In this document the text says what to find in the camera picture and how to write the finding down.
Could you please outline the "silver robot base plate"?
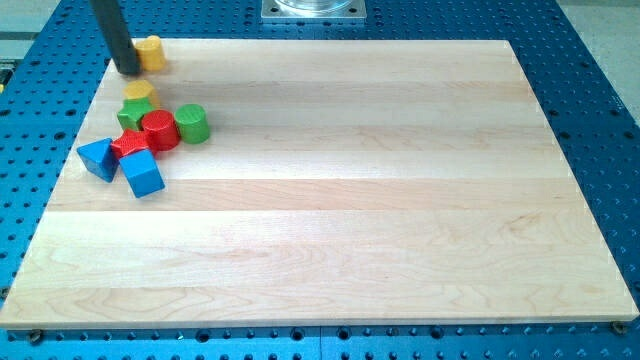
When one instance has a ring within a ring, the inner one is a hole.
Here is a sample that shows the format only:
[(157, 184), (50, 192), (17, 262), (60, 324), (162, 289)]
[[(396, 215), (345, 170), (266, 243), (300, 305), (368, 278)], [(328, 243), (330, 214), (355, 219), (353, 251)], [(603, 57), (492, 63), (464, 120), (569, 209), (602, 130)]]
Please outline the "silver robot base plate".
[(263, 0), (261, 18), (288, 20), (364, 20), (365, 0)]

